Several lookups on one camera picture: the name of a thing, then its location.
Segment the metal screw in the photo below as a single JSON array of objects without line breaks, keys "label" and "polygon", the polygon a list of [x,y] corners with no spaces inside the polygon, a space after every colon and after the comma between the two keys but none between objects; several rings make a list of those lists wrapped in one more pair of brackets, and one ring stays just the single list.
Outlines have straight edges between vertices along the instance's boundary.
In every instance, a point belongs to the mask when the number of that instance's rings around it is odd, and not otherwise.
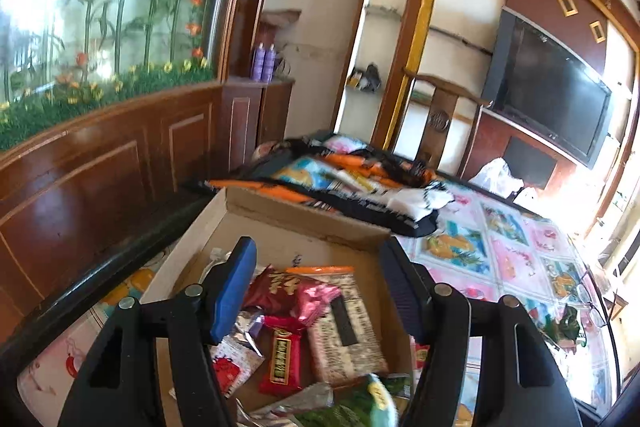
[{"label": "metal screw", "polygon": [[133,305],[135,303],[136,303],[136,300],[133,297],[125,297],[124,299],[120,300],[120,302],[118,303],[118,306],[123,310],[128,310],[130,308],[133,308]]},{"label": "metal screw", "polygon": [[502,302],[504,302],[505,306],[509,308],[517,308],[520,305],[520,301],[516,299],[513,295],[505,295],[502,298]]},{"label": "metal screw", "polygon": [[199,284],[190,284],[187,288],[184,289],[185,295],[188,297],[197,297],[202,295],[202,286]]},{"label": "metal screw", "polygon": [[453,290],[451,289],[451,286],[449,286],[448,284],[444,284],[444,283],[436,284],[435,287],[433,288],[433,290],[440,297],[449,297],[449,295],[451,295],[453,293]]}]

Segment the cardboard box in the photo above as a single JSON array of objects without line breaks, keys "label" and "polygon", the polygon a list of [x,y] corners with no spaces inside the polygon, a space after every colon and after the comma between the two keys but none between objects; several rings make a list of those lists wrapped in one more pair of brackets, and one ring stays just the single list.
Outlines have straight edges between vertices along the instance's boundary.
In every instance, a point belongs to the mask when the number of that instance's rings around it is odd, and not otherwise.
[{"label": "cardboard box", "polygon": [[[402,329],[378,265],[378,249],[390,232],[362,221],[274,200],[242,188],[226,188],[207,205],[159,269],[141,302],[169,298],[197,282],[209,263],[211,250],[222,248],[229,251],[243,235],[255,241],[258,264],[263,266],[273,264],[286,268],[292,266],[294,260],[300,266],[353,266],[390,372],[411,374],[409,337]],[[270,356],[268,339],[266,342],[262,339],[261,344],[265,347],[265,355]],[[168,427],[180,426],[177,403],[168,393],[173,383],[167,342],[159,339],[157,349],[166,424]],[[307,355],[302,362],[303,374],[310,375],[308,349],[304,351]],[[257,392],[258,383],[267,369],[268,361],[227,401],[233,418],[236,397],[247,410],[277,400]]]}]

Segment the white plastic bag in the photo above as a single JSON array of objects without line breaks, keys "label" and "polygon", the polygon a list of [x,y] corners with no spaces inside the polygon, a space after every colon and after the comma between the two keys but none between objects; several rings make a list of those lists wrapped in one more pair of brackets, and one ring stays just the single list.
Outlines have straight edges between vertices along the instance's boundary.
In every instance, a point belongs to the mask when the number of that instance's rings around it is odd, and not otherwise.
[{"label": "white plastic bag", "polygon": [[524,187],[524,182],[521,179],[511,176],[511,171],[504,158],[491,160],[469,182],[503,198],[507,198],[512,192],[517,192]]}]

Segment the wooden wainscoting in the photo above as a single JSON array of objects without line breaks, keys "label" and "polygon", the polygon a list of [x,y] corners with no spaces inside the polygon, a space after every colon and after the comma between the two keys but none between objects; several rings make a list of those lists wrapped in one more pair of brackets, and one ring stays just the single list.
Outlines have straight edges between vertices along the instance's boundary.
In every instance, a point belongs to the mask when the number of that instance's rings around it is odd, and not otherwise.
[{"label": "wooden wainscoting", "polygon": [[282,139],[291,84],[179,87],[0,153],[0,342],[181,183],[225,176],[258,136]]}]

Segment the flat screen tv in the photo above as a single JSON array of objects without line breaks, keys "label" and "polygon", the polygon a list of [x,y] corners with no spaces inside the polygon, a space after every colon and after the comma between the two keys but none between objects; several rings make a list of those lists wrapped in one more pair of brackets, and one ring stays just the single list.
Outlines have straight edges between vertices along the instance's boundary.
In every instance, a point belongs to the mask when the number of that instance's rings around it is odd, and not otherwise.
[{"label": "flat screen tv", "polygon": [[611,90],[567,47],[506,10],[482,97],[593,168],[611,120]]}]

